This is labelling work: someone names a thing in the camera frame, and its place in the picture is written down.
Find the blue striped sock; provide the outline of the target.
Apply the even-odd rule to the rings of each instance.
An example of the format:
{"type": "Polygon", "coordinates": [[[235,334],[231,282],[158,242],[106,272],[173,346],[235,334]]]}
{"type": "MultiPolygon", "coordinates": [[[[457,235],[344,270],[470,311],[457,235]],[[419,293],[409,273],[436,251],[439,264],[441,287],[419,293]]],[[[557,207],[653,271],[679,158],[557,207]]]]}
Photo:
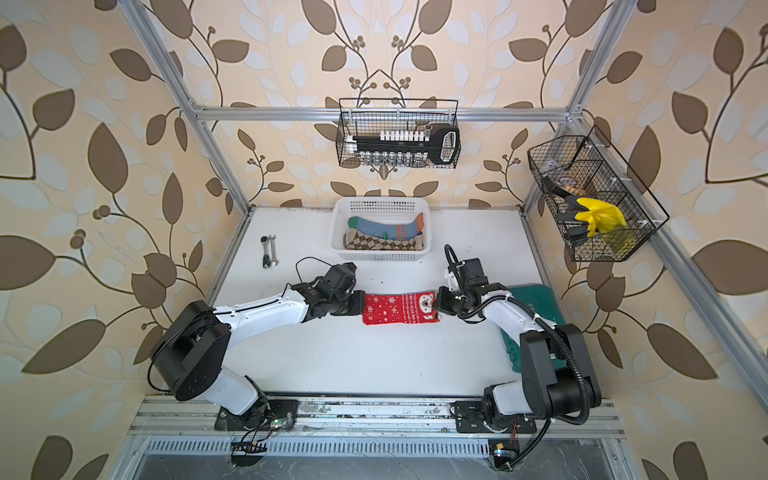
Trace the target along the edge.
{"type": "Polygon", "coordinates": [[[411,239],[424,230],[424,215],[418,214],[414,220],[406,224],[383,224],[359,216],[350,217],[347,226],[364,234],[384,239],[411,239]]]}

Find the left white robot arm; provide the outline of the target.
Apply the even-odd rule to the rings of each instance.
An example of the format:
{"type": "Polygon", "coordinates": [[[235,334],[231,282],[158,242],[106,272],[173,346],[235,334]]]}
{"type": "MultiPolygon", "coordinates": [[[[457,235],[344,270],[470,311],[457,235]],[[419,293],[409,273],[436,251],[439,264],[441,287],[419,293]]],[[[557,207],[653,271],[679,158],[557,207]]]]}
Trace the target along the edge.
{"type": "Polygon", "coordinates": [[[280,295],[235,306],[188,304],[150,353],[151,367],[178,401],[201,399],[250,420],[268,401],[246,375],[224,366],[230,349],[272,330],[326,316],[363,313],[365,292],[356,288],[352,262],[331,265],[310,282],[289,284],[280,295]]]}

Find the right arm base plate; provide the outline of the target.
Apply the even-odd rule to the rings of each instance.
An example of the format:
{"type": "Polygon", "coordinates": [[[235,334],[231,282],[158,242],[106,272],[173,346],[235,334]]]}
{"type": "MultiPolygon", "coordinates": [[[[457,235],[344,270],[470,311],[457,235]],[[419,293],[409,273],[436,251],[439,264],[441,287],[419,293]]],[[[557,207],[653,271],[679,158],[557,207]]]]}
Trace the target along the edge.
{"type": "Polygon", "coordinates": [[[456,401],[449,407],[455,420],[456,430],[462,434],[495,433],[533,434],[537,432],[534,420],[524,414],[504,415],[490,406],[485,400],[456,401]]]}

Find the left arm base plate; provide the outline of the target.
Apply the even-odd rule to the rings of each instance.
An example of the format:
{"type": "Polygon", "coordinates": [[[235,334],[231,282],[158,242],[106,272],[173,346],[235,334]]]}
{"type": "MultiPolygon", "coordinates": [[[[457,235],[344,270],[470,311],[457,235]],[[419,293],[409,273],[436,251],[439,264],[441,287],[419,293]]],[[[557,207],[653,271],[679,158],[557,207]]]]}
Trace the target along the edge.
{"type": "Polygon", "coordinates": [[[288,430],[297,419],[299,401],[266,400],[257,401],[243,415],[234,415],[221,407],[216,417],[216,431],[268,431],[288,430]]]}

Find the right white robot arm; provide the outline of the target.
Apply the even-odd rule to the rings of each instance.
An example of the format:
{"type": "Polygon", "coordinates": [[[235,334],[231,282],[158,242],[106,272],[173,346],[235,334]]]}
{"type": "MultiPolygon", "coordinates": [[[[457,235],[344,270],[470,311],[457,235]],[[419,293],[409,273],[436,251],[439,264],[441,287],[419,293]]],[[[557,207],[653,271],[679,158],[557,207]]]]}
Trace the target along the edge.
{"type": "Polygon", "coordinates": [[[602,397],[578,328],[546,319],[504,285],[491,283],[479,259],[459,260],[449,244],[444,254],[448,284],[438,290],[435,310],[467,324],[491,322],[518,346],[520,378],[484,390],[488,428],[504,431],[518,416],[586,423],[602,397]]]}

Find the brown argyle sock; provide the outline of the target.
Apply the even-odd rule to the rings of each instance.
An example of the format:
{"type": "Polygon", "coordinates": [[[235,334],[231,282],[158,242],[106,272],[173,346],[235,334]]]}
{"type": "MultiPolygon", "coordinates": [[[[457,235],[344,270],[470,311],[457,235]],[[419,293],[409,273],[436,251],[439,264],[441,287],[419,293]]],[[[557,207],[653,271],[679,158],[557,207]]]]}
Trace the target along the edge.
{"type": "Polygon", "coordinates": [[[411,239],[384,239],[351,229],[343,237],[346,250],[357,251],[421,251],[424,249],[424,235],[411,239]]]}

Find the red christmas sock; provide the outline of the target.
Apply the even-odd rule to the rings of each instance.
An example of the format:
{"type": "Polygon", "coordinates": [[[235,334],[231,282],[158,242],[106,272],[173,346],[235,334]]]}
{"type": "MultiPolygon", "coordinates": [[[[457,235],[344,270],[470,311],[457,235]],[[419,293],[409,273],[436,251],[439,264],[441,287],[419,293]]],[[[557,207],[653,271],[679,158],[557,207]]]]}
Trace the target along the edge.
{"type": "Polygon", "coordinates": [[[434,314],[407,314],[403,312],[373,312],[363,316],[365,325],[393,324],[431,324],[438,323],[439,318],[434,314]]]}
{"type": "Polygon", "coordinates": [[[373,312],[403,312],[407,314],[431,314],[437,317],[436,310],[433,308],[436,299],[436,293],[421,292],[408,294],[367,294],[365,297],[365,307],[363,316],[373,312]]]}

